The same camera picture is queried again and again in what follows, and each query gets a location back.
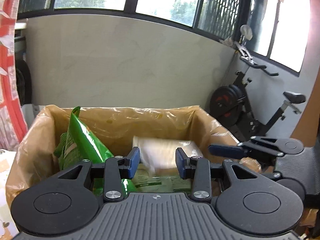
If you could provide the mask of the white bin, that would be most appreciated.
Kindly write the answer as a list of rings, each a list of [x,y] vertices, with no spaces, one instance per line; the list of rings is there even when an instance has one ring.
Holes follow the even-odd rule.
[[[32,103],[22,106],[22,113],[28,128],[32,126],[32,123],[35,120],[36,116],[39,114],[40,110],[41,106],[33,105]]]

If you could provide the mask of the dark green snack bag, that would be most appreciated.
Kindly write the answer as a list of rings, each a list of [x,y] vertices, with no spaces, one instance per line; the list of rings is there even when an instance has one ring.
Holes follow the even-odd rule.
[[[69,125],[66,133],[60,136],[60,142],[54,151],[54,155],[59,160],[60,170],[64,170],[76,163],[88,159],[93,164],[104,164],[109,158],[114,157],[112,152],[98,139],[98,137],[79,119],[81,107],[75,107],[70,116]],[[134,147],[135,153],[131,159],[132,168],[135,172],[140,162],[140,150]],[[92,192],[96,196],[103,194],[103,178],[94,178]],[[121,180],[121,187],[126,197],[130,192],[137,192],[134,183],[129,179]]]

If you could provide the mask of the printed room backdrop curtain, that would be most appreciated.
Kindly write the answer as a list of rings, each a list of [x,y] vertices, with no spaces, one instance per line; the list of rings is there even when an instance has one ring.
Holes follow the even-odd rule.
[[[27,133],[15,68],[15,24],[20,0],[1,0],[1,149],[15,151]]]

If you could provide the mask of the cardboard box with plastic liner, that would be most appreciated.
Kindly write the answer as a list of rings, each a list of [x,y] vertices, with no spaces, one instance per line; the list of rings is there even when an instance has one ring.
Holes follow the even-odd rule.
[[[61,134],[67,131],[71,112],[70,108],[48,105],[37,115],[17,149],[5,185],[7,204],[22,191],[58,171],[53,152]],[[230,131],[200,106],[172,109],[87,107],[81,109],[80,120],[115,155],[126,155],[134,136],[191,140],[206,158],[220,163],[222,158],[212,156],[208,146],[238,143]]]

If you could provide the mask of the beige cracker pack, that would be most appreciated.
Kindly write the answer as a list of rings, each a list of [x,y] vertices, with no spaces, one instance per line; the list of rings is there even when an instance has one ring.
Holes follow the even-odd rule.
[[[182,148],[188,157],[203,157],[193,141],[133,137],[133,147],[140,150],[140,162],[154,177],[178,175],[175,153]]]

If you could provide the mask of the light green rice cracker bag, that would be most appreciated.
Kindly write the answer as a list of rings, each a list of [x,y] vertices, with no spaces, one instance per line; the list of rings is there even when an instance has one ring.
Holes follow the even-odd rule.
[[[135,177],[131,180],[137,191],[147,193],[191,192],[191,180],[183,180],[179,175],[151,176],[145,165],[139,164]]]

